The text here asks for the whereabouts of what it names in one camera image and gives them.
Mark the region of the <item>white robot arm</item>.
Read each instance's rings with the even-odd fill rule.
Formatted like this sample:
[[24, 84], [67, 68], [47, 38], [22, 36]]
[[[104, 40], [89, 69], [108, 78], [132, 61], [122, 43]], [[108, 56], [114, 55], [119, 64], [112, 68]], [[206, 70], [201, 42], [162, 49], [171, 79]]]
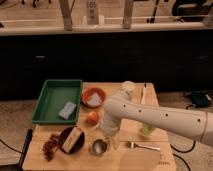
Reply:
[[121, 120], [129, 119], [213, 147], [213, 113], [133, 103], [123, 90], [107, 97], [103, 108], [101, 129], [106, 136], [117, 134]]

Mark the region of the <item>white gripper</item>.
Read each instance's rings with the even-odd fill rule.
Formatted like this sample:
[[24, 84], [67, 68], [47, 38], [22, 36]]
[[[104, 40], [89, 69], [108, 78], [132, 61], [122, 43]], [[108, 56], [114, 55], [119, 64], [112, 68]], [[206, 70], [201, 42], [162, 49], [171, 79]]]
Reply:
[[105, 113], [101, 121], [101, 130], [106, 137], [116, 135], [120, 130], [121, 119]]

